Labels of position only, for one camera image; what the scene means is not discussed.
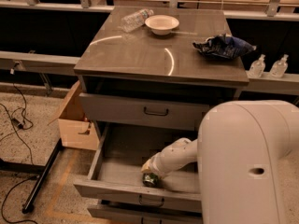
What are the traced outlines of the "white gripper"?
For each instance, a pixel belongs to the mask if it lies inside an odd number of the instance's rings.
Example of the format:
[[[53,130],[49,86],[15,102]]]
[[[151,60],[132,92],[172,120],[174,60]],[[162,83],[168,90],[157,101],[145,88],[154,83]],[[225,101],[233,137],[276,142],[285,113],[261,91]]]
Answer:
[[[180,138],[147,160],[142,165],[141,172],[165,177],[195,161],[197,161],[197,140]]]

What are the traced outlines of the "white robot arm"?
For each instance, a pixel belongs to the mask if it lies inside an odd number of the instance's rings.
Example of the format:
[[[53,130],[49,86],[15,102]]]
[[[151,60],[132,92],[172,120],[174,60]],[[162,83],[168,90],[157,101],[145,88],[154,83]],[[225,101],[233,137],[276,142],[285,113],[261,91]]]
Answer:
[[[299,108],[233,101],[204,116],[196,140],[180,138],[142,166],[165,177],[195,161],[204,224],[288,224],[278,160],[299,145]]]

